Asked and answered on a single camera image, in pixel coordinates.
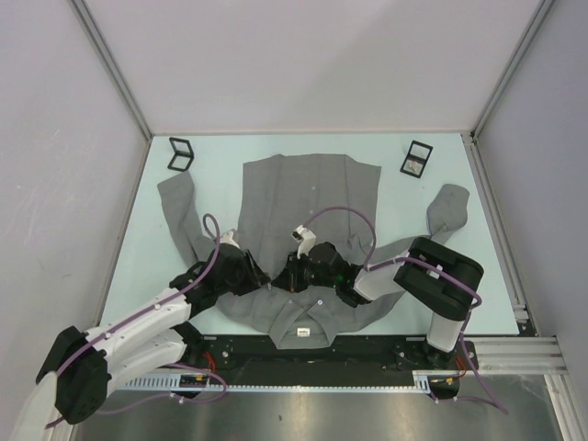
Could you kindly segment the grey button-up shirt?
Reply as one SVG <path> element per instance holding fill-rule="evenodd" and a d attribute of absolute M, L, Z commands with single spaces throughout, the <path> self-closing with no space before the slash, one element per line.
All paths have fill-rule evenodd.
<path fill-rule="evenodd" d="M 291 232 L 314 213 L 311 230 L 332 243 L 345 261 L 360 265 L 388 260 L 407 250 L 411 238 L 371 247 L 378 202 L 378 166 L 342 154 L 275 155 L 243 165 L 238 244 L 276 277 L 297 246 Z M 330 346 L 339 333 L 354 333 L 389 314 L 399 288 L 372 303 L 350 307 L 334 290 L 309 287 L 289 294 L 263 287 L 250 294 L 225 294 L 217 308 L 228 318 L 267 334 L 278 349 Z"/>

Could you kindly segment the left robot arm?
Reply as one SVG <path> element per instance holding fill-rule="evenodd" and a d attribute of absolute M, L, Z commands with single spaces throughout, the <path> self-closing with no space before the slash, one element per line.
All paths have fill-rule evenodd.
<path fill-rule="evenodd" d="M 48 440 L 60 423 L 79 424 L 128 381 L 158 367 L 190 368 L 203 356 L 203 338 L 190 319 L 227 293 L 244 295 L 269 276 L 251 254 L 222 243 L 206 262 L 176 277 L 153 300 L 117 322 L 55 338 L 13 428 L 13 440 Z"/>

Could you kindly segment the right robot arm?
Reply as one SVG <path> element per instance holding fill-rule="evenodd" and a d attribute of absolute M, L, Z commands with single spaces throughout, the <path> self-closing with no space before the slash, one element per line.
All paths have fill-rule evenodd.
<path fill-rule="evenodd" d="M 372 303 L 399 288 L 431 312 L 431 322 L 417 356 L 433 368 L 447 368 L 457 357 L 457 344 L 471 310 L 484 269 L 475 260 L 430 239 L 419 237 L 408 250 L 384 262 L 351 264 L 331 243 L 305 253 L 292 252 L 272 285 L 291 293 L 309 287 L 334 290 L 350 307 Z"/>

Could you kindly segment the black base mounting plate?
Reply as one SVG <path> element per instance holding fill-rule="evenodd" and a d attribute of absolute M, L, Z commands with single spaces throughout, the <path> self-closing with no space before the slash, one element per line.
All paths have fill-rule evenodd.
<path fill-rule="evenodd" d="M 205 335 L 188 347 L 184 362 L 198 360 L 208 353 L 214 366 L 236 368 L 248 361 L 278 362 L 376 362 L 397 370 L 468 371 L 479 365 L 471 341 L 447 355 L 425 347 L 422 336 L 339 335 L 334 342 L 319 349 L 278 349 L 266 335 Z"/>

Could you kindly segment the black display box, left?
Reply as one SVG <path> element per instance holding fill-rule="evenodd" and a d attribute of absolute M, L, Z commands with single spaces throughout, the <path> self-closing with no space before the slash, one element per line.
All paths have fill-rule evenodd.
<path fill-rule="evenodd" d="M 180 173 L 187 171 L 195 159 L 194 150 L 190 140 L 170 137 L 169 142 L 173 150 L 173 155 L 167 168 L 171 171 Z"/>

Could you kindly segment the black display box,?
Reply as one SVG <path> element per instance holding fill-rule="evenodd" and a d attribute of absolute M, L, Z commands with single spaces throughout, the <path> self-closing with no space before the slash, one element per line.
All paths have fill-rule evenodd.
<path fill-rule="evenodd" d="M 424 174 L 424 169 L 426 168 L 426 165 L 431 157 L 433 150 L 434 147 L 429 144 L 412 140 L 409 150 L 402 162 L 400 172 L 402 174 L 420 179 Z M 413 170 L 409 168 L 409 165 L 407 164 L 409 161 L 416 161 L 420 163 L 422 165 L 421 169 L 417 173 L 415 173 Z"/>
<path fill-rule="evenodd" d="M 167 168 L 171 171 L 180 173 L 187 171 L 195 159 L 194 150 L 190 140 L 170 137 L 169 142 L 173 150 L 173 155 Z"/>

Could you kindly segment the black display box, right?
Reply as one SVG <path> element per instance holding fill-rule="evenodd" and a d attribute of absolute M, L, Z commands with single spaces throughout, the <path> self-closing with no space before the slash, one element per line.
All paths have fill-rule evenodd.
<path fill-rule="evenodd" d="M 431 157 L 433 150 L 434 147 L 429 144 L 412 140 L 409 150 L 402 162 L 400 172 L 402 174 L 420 179 L 424 174 L 424 169 L 426 168 L 426 165 Z M 420 163 L 422 165 L 421 169 L 417 173 L 415 173 L 413 170 L 409 168 L 409 165 L 407 164 L 409 161 L 416 161 Z"/>

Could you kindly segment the aluminium frame rail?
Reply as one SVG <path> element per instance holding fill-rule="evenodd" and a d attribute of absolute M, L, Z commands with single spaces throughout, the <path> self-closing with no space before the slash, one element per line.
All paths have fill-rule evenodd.
<path fill-rule="evenodd" d="M 485 375 L 565 375 L 556 337 L 471 337 Z"/>

